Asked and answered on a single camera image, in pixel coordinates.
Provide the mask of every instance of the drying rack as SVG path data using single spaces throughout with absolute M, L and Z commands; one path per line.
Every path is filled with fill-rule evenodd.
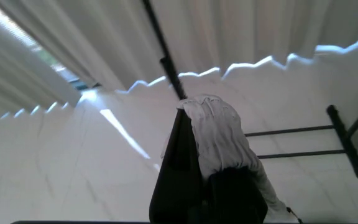
M 161 46 L 163 52 L 163 58 L 160 59 L 160 63 L 165 70 L 167 78 L 170 80 L 170 83 L 175 90 L 175 93 L 179 97 L 180 100 L 183 100 L 186 97 L 185 91 L 181 85 L 181 82 L 178 78 L 178 73 L 173 64 L 173 60 L 171 58 L 170 52 L 168 50 L 167 44 L 163 37 L 161 28 L 158 24 L 158 20 L 155 16 L 154 10 L 151 6 L 150 0 L 143 0 L 143 4 L 145 10 L 147 12 L 147 16 L 150 19 L 151 25 L 155 32 L 155 35 L 158 39 L 158 43 Z M 315 152 L 296 152 L 296 153 L 284 153 L 284 154 L 272 154 L 272 155 L 263 155 L 258 156 L 259 159 L 273 159 L 273 158 L 286 158 L 286 157 L 298 157 L 298 156 L 318 156 L 318 155 L 330 155 L 330 154 L 346 154 L 352 168 L 358 178 L 358 153 L 352 143 L 351 137 L 353 134 L 358 130 L 358 118 L 356 121 L 350 126 L 347 130 L 345 125 L 343 124 L 341 118 L 339 117 L 338 110 L 335 108 L 334 105 L 330 105 L 327 107 L 326 112 L 331 119 L 331 125 L 325 126 L 314 126 L 314 127 L 306 127 L 306 128 L 295 128 L 295 129 L 283 129 L 283 130 L 276 130 L 276 131 L 264 131 L 258 133 L 248 133 L 244 134 L 247 137 L 254 137 L 254 136 L 266 136 L 266 135 L 273 135 L 273 134 L 286 134 L 286 133 L 299 133 L 305 131 L 319 131 L 319 130 L 326 130 L 326 129 L 334 129 L 342 146 L 343 149 L 338 150 L 328 150 L 328 151 L 315 151 Z

